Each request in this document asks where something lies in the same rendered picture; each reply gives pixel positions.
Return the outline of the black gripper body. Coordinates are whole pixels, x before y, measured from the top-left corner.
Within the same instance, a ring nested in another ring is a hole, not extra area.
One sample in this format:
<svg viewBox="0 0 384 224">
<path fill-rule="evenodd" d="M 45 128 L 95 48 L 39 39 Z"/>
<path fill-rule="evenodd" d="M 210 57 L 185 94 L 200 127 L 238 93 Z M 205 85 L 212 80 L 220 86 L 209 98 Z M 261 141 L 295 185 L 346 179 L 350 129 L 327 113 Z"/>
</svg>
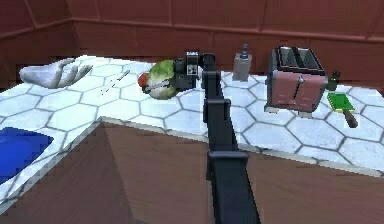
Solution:
<svg viewBox="0 0 384 224">
<path fill-rule="evenodd" d="M 173 86 L 179 91 L 186 91 L 196 87 L 196 81 L 200 79 L 198 74 L 199 60 L 178 58 L 173 63 Z"/>
</svg>

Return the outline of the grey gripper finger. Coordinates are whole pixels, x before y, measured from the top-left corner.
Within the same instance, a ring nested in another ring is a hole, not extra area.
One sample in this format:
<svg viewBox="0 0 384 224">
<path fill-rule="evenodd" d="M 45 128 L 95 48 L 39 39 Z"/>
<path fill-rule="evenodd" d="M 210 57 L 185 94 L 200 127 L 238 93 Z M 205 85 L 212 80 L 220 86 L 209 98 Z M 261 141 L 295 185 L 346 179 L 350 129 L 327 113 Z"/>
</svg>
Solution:
<svg viewBox="0 0 384 224">
<path fill-rule="evenodd" d="M 169 87 L 172 87 L 172 84 L 168 81 L 164 81 L 164 82 L 160 82 L 160 83 L 157 83 L 157 84 L 153 84 L 153 85 L 145 85 L 143 87 L 143 91 L 151 91 L 153 89 L 156 89 L 156 88 L 169 88 Z"/>
</svg>

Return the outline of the green lettuce head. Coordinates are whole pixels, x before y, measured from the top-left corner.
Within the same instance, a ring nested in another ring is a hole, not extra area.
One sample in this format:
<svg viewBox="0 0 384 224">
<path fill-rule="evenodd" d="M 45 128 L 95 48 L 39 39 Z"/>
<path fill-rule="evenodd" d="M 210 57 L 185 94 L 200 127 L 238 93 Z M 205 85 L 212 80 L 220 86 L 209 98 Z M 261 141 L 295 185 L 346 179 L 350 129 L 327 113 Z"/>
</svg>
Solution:
<svg viewBox="0 0 384 224">
<path fill-rule="evenodd" d="M 164 82 L 174 77 L 173 60 L 162 60 L 155 63 L 148 71 L 147 85 Z M 148 91 L 148 94 L 157 100 L 168 100 L 175 97 L 179 90 L 172 85 L 169 88 L 156 88 Z"/>
</svg>

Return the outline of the thin silver fork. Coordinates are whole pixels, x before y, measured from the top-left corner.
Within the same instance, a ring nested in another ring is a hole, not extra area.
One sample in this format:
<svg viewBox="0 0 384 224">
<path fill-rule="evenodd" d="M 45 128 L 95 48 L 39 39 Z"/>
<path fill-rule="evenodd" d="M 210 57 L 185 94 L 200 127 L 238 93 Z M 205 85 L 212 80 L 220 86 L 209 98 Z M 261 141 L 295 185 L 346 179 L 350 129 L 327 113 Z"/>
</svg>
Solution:
<svg viewBox="0 0 384 224">
<path fill-rule="evenodd" d="M 107 93 L 111 88 L 113 88 L 117 83 L 119 83 L 125 76 L 127 76 L 130 73 L 130 70 L 125 71 L 121 76 L 119 76 L 117 79 L 110 80 L 110 82 L 101 89 L 100 95 L 104 95 Z"/>
</svg>

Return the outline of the grey soap bottle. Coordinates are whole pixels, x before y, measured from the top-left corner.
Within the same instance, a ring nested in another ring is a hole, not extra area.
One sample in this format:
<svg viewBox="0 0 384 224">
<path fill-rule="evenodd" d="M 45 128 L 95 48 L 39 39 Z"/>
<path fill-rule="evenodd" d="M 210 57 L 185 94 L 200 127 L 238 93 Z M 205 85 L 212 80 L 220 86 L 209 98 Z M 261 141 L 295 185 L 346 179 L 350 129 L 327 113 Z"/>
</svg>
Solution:
<svg viewBox="0 0 384 224">
<path fill-rule="evenodd" d="M 252 63 L 252 55 L 248 53 L 248 45 L 244 44 L 234 57 L 233 81 L 247 82 Z"/>
</svg>

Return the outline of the brown kitchen counter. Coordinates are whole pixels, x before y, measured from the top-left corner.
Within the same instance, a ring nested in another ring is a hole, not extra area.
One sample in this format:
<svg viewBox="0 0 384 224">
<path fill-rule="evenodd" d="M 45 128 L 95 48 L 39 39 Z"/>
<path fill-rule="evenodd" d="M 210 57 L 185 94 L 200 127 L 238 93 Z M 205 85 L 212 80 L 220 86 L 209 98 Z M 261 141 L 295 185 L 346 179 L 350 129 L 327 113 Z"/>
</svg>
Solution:
<svg viewBox="0 0 384 224">
<path fill-rule="evenodd" d="M 0 93 L 0 129 L 50 135 L 47 150 L 0 185 L 6 224 L 213 224 L 205 178 L 204 93 L 142 93 L 144 62 L 82 56 L 76 84 Z M 130 73 L 104 95 L 101 89 Z M 384 224 L 384 96 L 344 87 L 356 128 L 321 102 L 309 119 L 264 111 L 261 76 L 223 79 L 263 224 Z"/>
</svg>

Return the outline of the pink and black toaster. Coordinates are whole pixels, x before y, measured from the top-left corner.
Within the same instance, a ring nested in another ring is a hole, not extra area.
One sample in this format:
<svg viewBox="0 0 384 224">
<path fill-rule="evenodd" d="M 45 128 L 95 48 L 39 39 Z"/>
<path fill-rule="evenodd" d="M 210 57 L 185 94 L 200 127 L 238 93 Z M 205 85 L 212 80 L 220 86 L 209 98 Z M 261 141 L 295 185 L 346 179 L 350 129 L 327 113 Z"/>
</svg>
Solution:
<svg viewBox="0 0 384 224">
<path fill-rule="evenodd" d="M 278 46 L 271 52 L 264 111 L 296 111 L 311 118 L 328 85 L 328 75 L 310 48 Z"/>
</svg>

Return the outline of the dark green pepper shaker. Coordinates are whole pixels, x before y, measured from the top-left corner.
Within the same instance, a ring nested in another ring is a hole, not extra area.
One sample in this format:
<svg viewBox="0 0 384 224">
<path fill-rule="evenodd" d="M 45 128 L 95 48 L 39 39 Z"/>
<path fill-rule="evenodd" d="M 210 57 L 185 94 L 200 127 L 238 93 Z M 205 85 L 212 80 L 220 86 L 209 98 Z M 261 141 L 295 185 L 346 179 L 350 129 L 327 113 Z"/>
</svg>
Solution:
<svg viewBox="0 0 384 224">
<path fill-rule="evenodd" d="M 339 71 L 334 71 L 332 75 L 328 79 L 328 85 L 327 89 L 329 91 L 335 91 L 337 88 L 337 85 L 339 83 L 339 78 L 340 78 L 341 73 Z"/>
</svg>

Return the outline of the blue sink basin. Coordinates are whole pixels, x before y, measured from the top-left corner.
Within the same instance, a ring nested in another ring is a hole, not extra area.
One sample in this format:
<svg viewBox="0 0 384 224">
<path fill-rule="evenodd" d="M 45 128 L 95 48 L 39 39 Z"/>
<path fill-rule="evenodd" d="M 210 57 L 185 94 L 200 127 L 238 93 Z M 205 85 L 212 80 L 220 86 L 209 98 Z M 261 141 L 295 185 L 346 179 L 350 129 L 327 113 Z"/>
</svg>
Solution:
<svg viewBox="0 0 384 224">
<path fill-rule="evenodd" d="M 38 132 L 4 127 L 0 130 L 0 184 L 38 158 L 54 138 Z"/>
</svg>

